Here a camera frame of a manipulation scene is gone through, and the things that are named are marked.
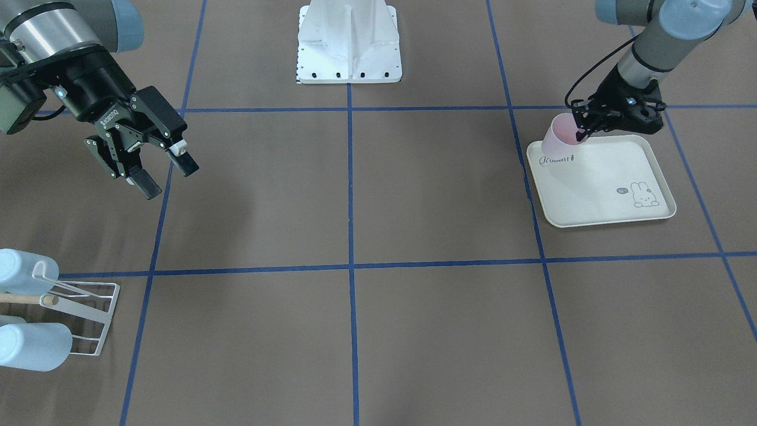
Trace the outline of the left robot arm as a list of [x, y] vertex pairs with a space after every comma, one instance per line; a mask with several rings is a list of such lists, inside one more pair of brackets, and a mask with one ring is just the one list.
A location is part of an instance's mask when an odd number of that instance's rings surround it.
[[576, 140], [601, 131], [660, 131], [666, 105], [659, 82], [695, 47], [754, 10], [754, 1], [597, 1], [600, 21], [642, 30], [621, 46], [624, 56], [594, 94], [566, 101]]

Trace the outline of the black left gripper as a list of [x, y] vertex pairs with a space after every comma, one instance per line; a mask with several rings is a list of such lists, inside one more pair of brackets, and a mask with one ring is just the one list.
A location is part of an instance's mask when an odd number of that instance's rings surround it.
[[657, 80], [636, 88], [627, 83], [614, 67], [594, 95], [587, 100], [571, 101], [571, 114], [578, 129], [576, 140], [581, 143], [601, 131], [657, 133], [664, 127], [662, 113], [665, 108]]

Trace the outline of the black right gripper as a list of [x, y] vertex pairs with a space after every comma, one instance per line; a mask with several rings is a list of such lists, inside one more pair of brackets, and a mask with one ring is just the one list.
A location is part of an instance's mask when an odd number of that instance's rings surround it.
[[91, 143], [102, 163], [146, 199], [163, 191], [141, 166], [142, 145], [162, 149], [183, 177], [199, 170], [182, 137], [186, 121], [155, 87], [136, 89], [105, 48], [55, 54], [35, 66], [74, 118], [95, 127]]

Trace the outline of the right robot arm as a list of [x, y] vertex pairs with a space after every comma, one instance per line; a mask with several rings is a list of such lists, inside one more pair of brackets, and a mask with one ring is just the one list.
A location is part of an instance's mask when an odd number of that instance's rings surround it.
[[161, 189], [141, 164], [144, 144], [162, 149], [185, 176], [197, 172], [184, 119], [153, 86], [136, 89], [113, 58], [143, 45], [143, 18], [132, 2], [3, 1], [1, 35], [3, 133], [41, 121], [51, 90], [60, 110], [95, 127], [85, 143], [106, 172], [147, 199]]

